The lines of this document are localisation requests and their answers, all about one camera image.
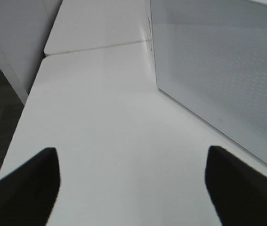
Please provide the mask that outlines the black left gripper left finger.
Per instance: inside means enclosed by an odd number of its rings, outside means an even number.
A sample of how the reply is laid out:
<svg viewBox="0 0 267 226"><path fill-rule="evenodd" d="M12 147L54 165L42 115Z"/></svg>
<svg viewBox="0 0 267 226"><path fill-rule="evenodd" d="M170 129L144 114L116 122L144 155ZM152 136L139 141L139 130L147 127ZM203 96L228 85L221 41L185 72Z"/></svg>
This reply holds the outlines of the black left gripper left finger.
<svg viewBox="0 0 267 226"><path fill-rule="evenodd" d="M0 226L44 226L60 188L55 148L45 148L0 179Z"/></svg>

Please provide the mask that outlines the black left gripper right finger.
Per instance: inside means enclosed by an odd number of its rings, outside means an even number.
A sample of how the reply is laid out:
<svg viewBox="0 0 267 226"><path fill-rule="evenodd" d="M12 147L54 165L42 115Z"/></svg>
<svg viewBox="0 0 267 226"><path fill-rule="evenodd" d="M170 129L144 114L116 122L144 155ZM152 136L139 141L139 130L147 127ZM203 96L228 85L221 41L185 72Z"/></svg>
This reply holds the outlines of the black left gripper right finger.
<svg viewBox="0 0 267 226"><path fill-rule="evenodd" d="M221 146L208 149L205 185L224 226L267 226L267 177Z"/></svg>

